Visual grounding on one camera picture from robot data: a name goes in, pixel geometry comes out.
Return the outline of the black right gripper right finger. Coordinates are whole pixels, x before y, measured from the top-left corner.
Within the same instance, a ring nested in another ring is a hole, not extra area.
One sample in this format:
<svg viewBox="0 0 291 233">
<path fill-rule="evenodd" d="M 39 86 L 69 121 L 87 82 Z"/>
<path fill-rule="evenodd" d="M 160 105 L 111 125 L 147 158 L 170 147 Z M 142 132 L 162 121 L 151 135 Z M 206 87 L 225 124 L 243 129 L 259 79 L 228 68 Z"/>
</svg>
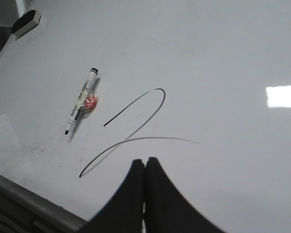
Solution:
<svg viewBox="0 0 291 233">
<path fill-rule="evenodd" d="M 159 160 L 145 168 L 145 229 L 147 233 L 222 233 L 177 190 Z"/>
</svg>

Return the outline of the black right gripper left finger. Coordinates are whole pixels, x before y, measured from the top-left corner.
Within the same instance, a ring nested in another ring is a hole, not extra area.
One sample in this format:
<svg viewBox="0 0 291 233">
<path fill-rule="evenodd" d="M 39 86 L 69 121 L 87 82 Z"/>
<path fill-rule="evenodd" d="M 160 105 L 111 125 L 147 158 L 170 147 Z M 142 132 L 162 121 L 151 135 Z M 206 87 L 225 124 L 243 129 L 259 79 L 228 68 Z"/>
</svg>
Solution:
<svg viewBox="0 0 291 233">
<path fill-rule="evenodd" d="M 145 166 L 140 159 L 131 167 L 111 199 L 80 233 L 141 233 L 144 209 Z"/>
</svg>

